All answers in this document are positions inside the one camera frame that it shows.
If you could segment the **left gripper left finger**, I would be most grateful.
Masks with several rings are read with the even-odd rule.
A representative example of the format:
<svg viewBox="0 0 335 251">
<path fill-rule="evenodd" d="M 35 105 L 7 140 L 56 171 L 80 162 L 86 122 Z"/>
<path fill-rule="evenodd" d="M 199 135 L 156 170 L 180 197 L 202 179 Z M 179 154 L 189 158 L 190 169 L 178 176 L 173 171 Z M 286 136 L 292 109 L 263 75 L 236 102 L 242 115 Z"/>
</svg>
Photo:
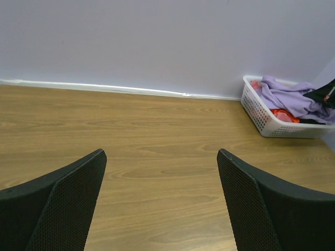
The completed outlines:
<svg viewBox="0 0 335 251">
<path fill-rule="evenodd" d="M 1 250 L 84 250 L 106 164 L 97 149 L 1 190 Z"/>
</svg>

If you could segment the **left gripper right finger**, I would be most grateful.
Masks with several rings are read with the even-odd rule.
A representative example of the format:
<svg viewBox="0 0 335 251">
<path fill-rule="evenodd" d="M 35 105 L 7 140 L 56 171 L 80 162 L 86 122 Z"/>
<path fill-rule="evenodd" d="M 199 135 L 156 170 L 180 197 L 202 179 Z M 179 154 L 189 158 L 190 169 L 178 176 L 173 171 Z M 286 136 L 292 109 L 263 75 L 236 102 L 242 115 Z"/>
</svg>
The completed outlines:
<svg viewBox="0 0 335 251">
<path fill-rule="evenodd" d="M 217 154 L 237 250 L 334 250 L 334 195 Z"/>
</svg>

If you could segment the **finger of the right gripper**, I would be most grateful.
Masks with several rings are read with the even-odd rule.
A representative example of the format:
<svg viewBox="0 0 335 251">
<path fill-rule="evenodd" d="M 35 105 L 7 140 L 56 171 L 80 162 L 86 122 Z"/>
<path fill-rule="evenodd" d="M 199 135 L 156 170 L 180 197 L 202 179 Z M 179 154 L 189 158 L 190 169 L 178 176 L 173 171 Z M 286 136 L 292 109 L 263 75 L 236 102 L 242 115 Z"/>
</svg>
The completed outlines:
<svg viewBox="0 0 335 251">
<path fill-rule="evenodd" d="M 324 107 L 334 107 L 334 83 L 335 79 L 319 89 L 303 94 L 303 96 L 322 104 Z"/>
</svg>

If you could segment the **purple t shirt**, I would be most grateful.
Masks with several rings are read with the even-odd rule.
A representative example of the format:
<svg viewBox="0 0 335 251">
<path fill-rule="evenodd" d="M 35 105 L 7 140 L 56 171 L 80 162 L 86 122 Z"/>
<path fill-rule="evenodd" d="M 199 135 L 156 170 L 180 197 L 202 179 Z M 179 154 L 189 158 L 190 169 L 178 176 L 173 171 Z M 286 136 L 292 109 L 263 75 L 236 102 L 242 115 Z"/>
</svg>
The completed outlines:
<svg viewBox="0 0 335 251">
<path fill-rule="evenodd" d="M 313 119 L 327 126 L 334 125 L 334 109 L 303 96 L 315 90 L 310 83 L 288 86 L 269 76 L 263 77 L 260 82 L 262 88 L 255 91 L 270 110 L 284 109 L 299 119 Z"/>
</svg>

